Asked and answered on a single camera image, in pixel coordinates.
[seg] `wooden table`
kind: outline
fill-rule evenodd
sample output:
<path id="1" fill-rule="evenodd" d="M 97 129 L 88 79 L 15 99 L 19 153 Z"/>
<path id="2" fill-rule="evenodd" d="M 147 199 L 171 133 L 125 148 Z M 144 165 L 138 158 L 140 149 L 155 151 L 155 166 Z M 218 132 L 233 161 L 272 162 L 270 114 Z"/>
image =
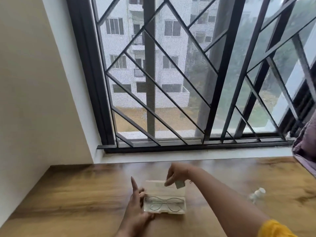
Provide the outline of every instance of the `wooden table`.
<path id="1" fill-rule="evenodd" d="M 267 194 L 257 206 L 299 237 L 316 236 L 316 180 L 292 157 L 191 161 L 247 196 Z M 169 162 L 51 167 L 9 220 L 0 237 L 112 236 L 137 183 L 163 180 Z M 187 183 L 187 214 L 161 214 L 144 236 L 224 237 L 214 213 L 194 184 Z"/>

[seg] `yellow sleeve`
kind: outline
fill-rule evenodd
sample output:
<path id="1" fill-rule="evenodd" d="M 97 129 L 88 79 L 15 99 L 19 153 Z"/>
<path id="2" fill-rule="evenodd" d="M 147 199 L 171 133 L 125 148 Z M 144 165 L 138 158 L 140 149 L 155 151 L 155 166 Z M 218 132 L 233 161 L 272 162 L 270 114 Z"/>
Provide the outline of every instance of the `yellow sleeve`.
<path id="1" fill-rule="evenodd" d="M 286 227 L 276 220 L 266 221 L 258 232 L 258 237 L 297 237 Z"/>

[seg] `open glasses case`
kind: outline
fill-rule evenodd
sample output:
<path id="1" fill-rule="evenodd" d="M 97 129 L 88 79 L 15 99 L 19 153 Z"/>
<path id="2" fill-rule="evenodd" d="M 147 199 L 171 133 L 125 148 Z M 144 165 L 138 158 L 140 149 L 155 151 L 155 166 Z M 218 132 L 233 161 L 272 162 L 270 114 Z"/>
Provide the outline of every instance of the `open glasses case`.
<path id="1" fill-rule="evenodd" d="M 165 187 L 163 180 L 147 180 L 144 183 L 144 211 L 151 213 L 185 214 L 185 187 L 177 189 L 173 183 Z"/>

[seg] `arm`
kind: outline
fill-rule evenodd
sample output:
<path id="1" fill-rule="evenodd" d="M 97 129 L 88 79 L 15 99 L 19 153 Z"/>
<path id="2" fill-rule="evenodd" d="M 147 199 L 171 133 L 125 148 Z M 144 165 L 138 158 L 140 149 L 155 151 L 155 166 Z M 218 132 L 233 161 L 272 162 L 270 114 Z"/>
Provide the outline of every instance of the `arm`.
<path id="1" fill-rule="evenodd" d="M 269 219 L 228 186 L 190 164 L 172 163 L 165 185 L 187 179 L 194 182 L 201 191 L 227 237 L 257 237 L 260 227 Z"/>
<path id="2" fill-rule="evenodd" d="M 144 189 L 139 189 L 131 177 L 133 194 L 127 205 L 123 220 L 114 237 L 136 237 L 155 216 L 142 210 Z"/>

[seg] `white building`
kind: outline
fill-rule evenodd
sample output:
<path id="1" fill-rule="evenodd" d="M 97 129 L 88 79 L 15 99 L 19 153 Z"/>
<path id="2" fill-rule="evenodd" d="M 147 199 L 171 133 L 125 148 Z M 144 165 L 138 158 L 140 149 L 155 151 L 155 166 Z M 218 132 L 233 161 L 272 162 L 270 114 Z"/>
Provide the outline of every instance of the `white building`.
<path id="1" fill-rule="evenodd" d="M 98 13 L 102 15 L 105 10 L 102 6 L 109 6 L 112 0 L 96 0 Z M 188 25 L 207 6 L 210 0 L 170 0 L 180 17 Z M 267 16 L 273 15 L 281 5 L 270 5 Z M 156 0 L 156 8 L 163 0 Z M 199 42 L 202 48 L 207 47 L 213 38 L 215 20 L 219 0 L 215 1 L 208 10 L 190 28 L 190 31 Z M 262 0 L 247 0 L 244 14 L 247 18 L 258 16 Z M 105 62 L 108 67 L 113 60 L 121 53 L 132 37 L 144 24 L 143 0 L 120 0 L 108 18 L 101 26 L 102 42 L 105 53 Z M 194 44 L 189 40 L 188 35 L 181 28 L 179 22 L 165 5 L 156 15 L 156 40 L 177 64 L 184 73 L 187 58 L 196 50 Z M 145 64 L 144 35 L 136 38 L 128 53 L 134 60 L 144 68 Z M 186 107 L 189 102 L 190 93 L 183 86 L 184 78 L 177 69 L 169 62 L 161 50 L 156 46 L 155 76 L 157 83 L 166 91 L 170 97 L 179 104 Z M 117 78 L 125 88 L 134 93 L 143 103 L 146 104 L 145 76 L 136 65 L 126 56 L 122 56 L 110 70 L 110 73 Z M 132 97 L 125 93 L 118 85 L 110 80 L 110 91 L 113 104 L 119 107 L 141 107 Z M 156 87 L 155 93 L 156 108 L 174 107 L 172 102 Z"/>

